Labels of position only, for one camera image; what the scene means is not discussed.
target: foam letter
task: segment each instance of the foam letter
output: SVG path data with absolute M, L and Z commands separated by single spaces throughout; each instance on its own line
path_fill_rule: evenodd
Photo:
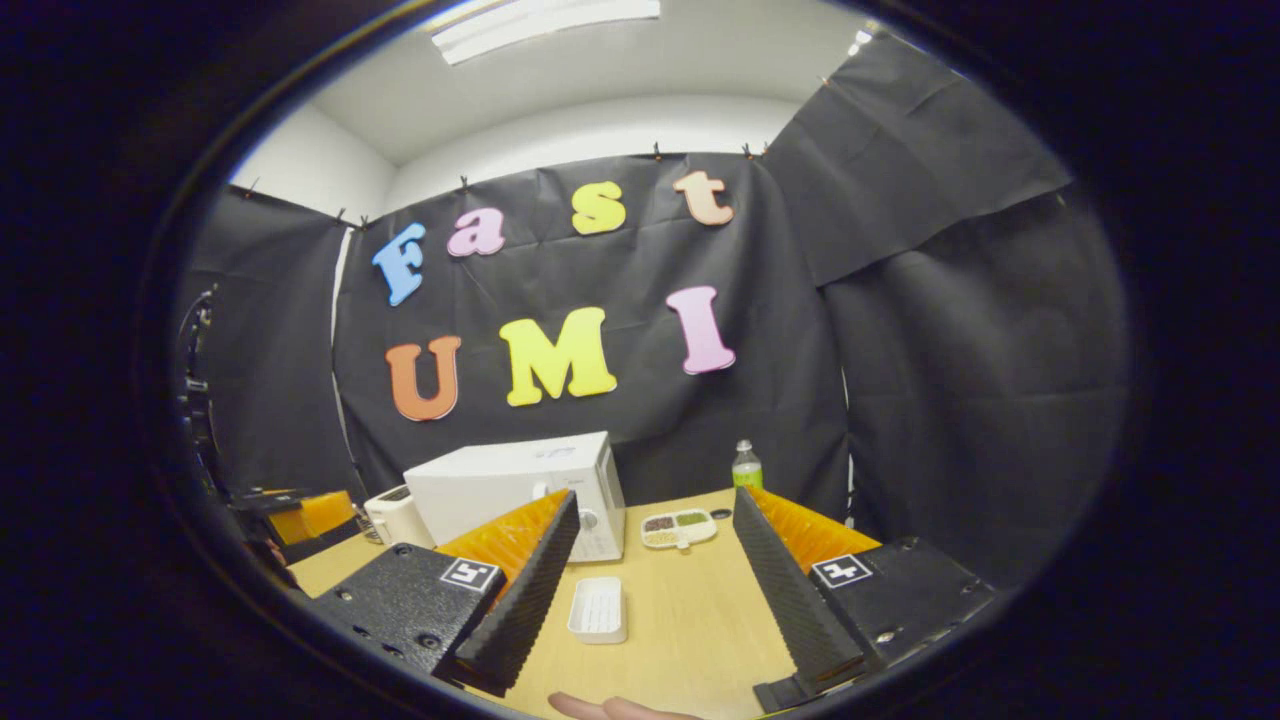
M 493 255 L 507 242 L 507 238 L 502 237 L 502 210 L 497 208 L 471 210 L 458 218 L 453 227 L 458 228 L 458 232 L 453 233 L 445 247 L 454 258 L 466 258 L 472 252 Z
M 413 241 L 421 240 L 424 234 L 426 228 L 422 223 L 413 223 L 374 255 L 374 264 L 383 269 L 383 277 L 392 288 L 388 300 L 392 307 L 403 302 L 422 284 L 422 275 L 412 273 L 410 268 L 422 266 L 422 249 Z
M 685 372 L 690 375 L 723 370 L 737 360 L 733 351 L 721 342 L 716 315 L 712 314 L 714 299 L 716 288 L 708 286 L 686 287 L 667 296 L 667 306 L 676 311 L 685 329 L 685 347 L 689 348 Z
M 618 202 L 622 188 L 616 182 L 593 182 L 573 192 L 573 229 L 582 234 L 609 232 L 622 227 L 627 209 Z
M 724 190 L 724 181 L 708 179 L 704 170 L 689 173 L 672 186 L 685 193 L 689 214 L 704 225 L 723 225 L 733 219 L 733 209 L 716 204 L 716 192 Z
M 573 380 L 568 393 L 573 397 L 600 395 L 618 387 L 618 379 L 609 374 L 600 345 L 600 324 L 604 310 L 579 307 L 564 318 L 559 340 L 552 345 L 538 323 L 530 319 L 507 323 L 498 337 L 511 346 L 511 392 L 507 404 L 512 407 L 536 405 L 543 400 L 534 387 L 534 373 L 547 393 L 558 398 L 564 389 L 564 377 L 573 366 Z
M 410 420 L 439 420 L 458 404 L 458 347 L 462 338 L 447 334 L 428 343 L 435 355 L 435 378 L 439 389 L 435 397 L 424 400 L 417 393 L 417 356 L 421 346 L 397 345 L 387 351 L 387 364 L 392 366 L 392 400 L 401 415 Z

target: table surface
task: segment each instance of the table surface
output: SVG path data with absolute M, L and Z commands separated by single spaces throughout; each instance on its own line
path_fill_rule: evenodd
M 548 703 L 556 691 L 602 702 L 613 696 L 707 720 L 763 714 L 758 683 L 796 671 L 764 593 L 755 582 L 732 518 L 716 520 L 716 537 L 689 550 L 650 550 L 640 542 L 644 518 L 700 507 L 733 507 L 733 488 L 627 509 L 622 560 L 571 564 L 516 685 L 493 702 L 562 717 Z M 385 551 L 361 536 L 296 562 L 298 585 L 324 593 Z M 622 579 L 627 639 L 584 644 L 570 633 L 573 587 L 584 578 Z

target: black cloth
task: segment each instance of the black cloth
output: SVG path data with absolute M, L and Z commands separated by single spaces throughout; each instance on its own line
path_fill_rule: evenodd
M 306 488 L 365 497 L 330 374 L 333 278 L 344 232 L 328 215 L 228 188 L 193 242 L 178 311 L 218 286 L 200 368 L 221 480 L 233 493 Z
M 829 311 L 858 497 L 997 585 L 1101 487 L 1128 310 L 1085 193 L 1018 118 L 887 35 L 764 159 Z
M 727 187 L 726 225 L 694 220 L 672 183 L 705 170 Z M 570 197 L 580 186 L 613 181 L 626 222 L 580 236 Z M 477 208 L 504 215 L 497 254 L 453 258 L 454 220 Z M 735 442 L 750 438 L 764 484 L 832 518 L 844 518 L 846 433 L 840 370 L 820 297 L 808 282 L 790 234 L 782 193 L 758 161 L 696 154 L 613 158 L 529 170 L 451 192 L 385 217 L 356 233 L 338 302 L 335 372 L 352 451 L 374 488 L 467 445 L 608 430 L 631 505 L 731 486 Z M 397 307 L 374 254 L 413 222 L 426 228 L 421 287 Z M 689 375 L 684 333 L 669 293 L 712 286 L 727 370 Z M 618 387 L 607 395 L 511 407 L 509 350 L 498 329 L 532 318 L 553 342 L 564 316 L 584 306 L 605 311 L 602 342 Z M 449 415 L 422 423 L 401 416 L 384 352 L 424 347 L 422 397 L 436 392 L 431 340 L 462 338 L 460 396 Z

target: pink letter i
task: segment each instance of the pink letter i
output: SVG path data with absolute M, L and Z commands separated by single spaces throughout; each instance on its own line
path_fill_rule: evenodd
M 712 314 L 714 299 L 716 288 L 710 286 L 686 287 L 667 296 L 667 306 L 676 311 L 685 329 L 685 346 L 689 348 L 685 372 L 690 375 L 723 370 L 737 359 L 721 341 L 716 315 Z

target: finger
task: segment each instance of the finger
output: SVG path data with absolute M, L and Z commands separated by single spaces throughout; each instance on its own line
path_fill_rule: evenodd
M 609 720 L 604 708 L 594 702 L 579 700 L 571 694 L 552 693 L 547 702 L 562 715 L 568 715 L 576 720 Z
M 653 710 L 622 697 L 611 697 L 604 701 L 603 707 L 609 720 L 700 720 L 699 717 L 681 712 Z

